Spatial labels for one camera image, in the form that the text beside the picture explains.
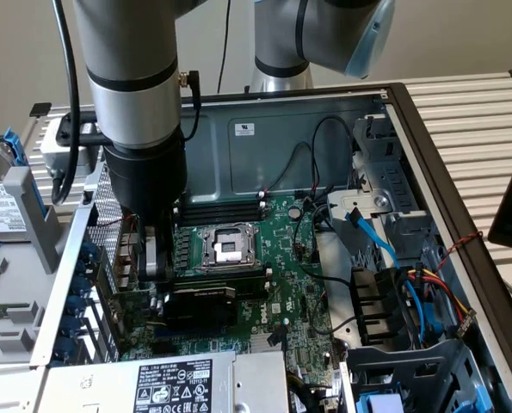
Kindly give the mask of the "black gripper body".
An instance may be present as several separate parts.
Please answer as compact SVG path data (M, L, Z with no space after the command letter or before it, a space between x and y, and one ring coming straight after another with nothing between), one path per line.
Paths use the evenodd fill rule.
M148 225L172 208L187 182L185 142L181 128L162 143L139 150L104 148L117 201Z

